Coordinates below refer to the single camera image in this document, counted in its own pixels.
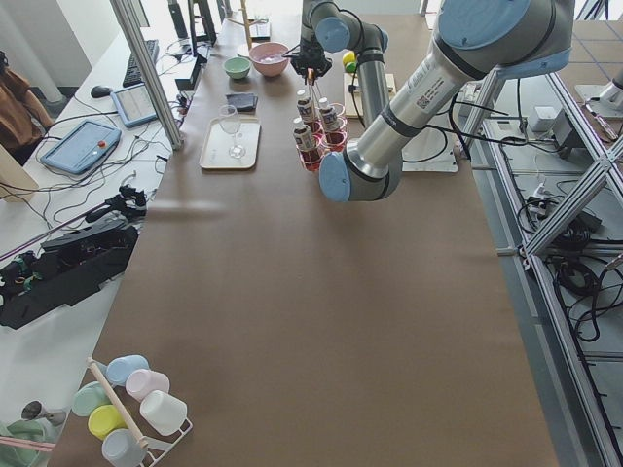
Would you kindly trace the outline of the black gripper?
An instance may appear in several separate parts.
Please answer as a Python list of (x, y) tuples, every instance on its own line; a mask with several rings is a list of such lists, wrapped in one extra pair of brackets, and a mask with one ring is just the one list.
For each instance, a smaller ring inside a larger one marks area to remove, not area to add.
[(325, 56), (317, 41), (301, 41), (291, 53), (291, 65), (301, 77), (307, 77), (309, 73), (322, 77), (332, 68), (332, 59)]

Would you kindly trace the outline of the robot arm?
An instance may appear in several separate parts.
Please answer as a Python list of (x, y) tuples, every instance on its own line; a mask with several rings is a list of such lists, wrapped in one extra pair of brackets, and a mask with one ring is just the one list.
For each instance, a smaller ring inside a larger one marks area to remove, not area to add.
[(326, 54), (354, 51), (366, 125), (343, 151), (323, 158), (324, 195), (336, 202), (388, 197), (400, 181), (403, 148), (464, 84), (493, 70), (524, 78), (564, 68), (573, 13), (571, 1), (445, 1), (425, 59), (390, 96), (383, 57), (387, 34), (332, 1), (304, 2), (293, 65), (301, 74), (324, 74), (330, 68)]

